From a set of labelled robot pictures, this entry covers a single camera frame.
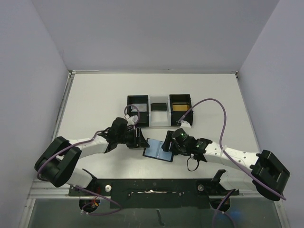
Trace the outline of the black leather card holder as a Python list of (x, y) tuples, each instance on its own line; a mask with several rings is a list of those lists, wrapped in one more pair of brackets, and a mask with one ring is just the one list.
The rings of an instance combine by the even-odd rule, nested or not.
[(142, 154), (143, 157), (157, 159), (157, 160), (161, 160), (161, 161), (165, 161), (165, 162), (173, 162), (172, 152), (165, 152), (162, 149), (163, 141), (148, 138), (147, 142), (150, 147), (145, 148), (143, 150), (143, 154)]

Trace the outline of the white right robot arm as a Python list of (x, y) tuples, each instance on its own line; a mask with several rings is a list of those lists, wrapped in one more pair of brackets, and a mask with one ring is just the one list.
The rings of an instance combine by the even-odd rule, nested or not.
[(223, 194), (232, 189), (256, 190), (272, 201), (284, 200), (284, 189), (290, 178), (290, 171), (270, 151), (261, 153), (244, 152), (229, 147), (221, 147), (210, 139), (188, 135), (182, 128), (168, 131), (162, 150), (173, 155), (184, 155), (197, 162), (211, 162), (244, 172), (245, 176), (233, 177), (225, 174), (212, 181), (212, 190)]

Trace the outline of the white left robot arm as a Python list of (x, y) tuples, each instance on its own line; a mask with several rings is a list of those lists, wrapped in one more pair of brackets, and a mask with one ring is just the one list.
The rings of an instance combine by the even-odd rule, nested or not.
[(91, 138), (55, 138), (35, 163), (37, 178), (48, 181), (55, 187), (64, 184), (78, 186), (85, 195), (92, 195), (97, 188), (95, 176), (85, 169), (77, 168), (78, 160), (94, 154), (108, 153), (119, 144), (125, 144), (129, 149), (150, 147), (141, 128), (135, 126), (132, 118), (117, 117), (111, 127), (95, 132)]

